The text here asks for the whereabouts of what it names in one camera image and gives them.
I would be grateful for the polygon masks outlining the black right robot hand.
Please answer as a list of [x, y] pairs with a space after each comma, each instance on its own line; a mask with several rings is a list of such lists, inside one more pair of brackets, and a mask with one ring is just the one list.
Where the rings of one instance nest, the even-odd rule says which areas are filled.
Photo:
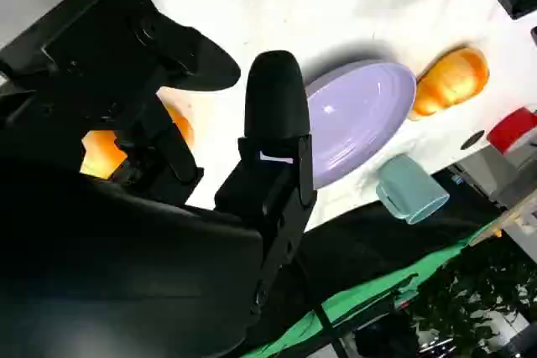
[[236, 61], [151, 0], [63, 0], [1, 51], [1, 354], [219, 357], [260, 315], [316, 202], [287, 51], [249, 71], [240, 161], [214, 210], [160, 88]]

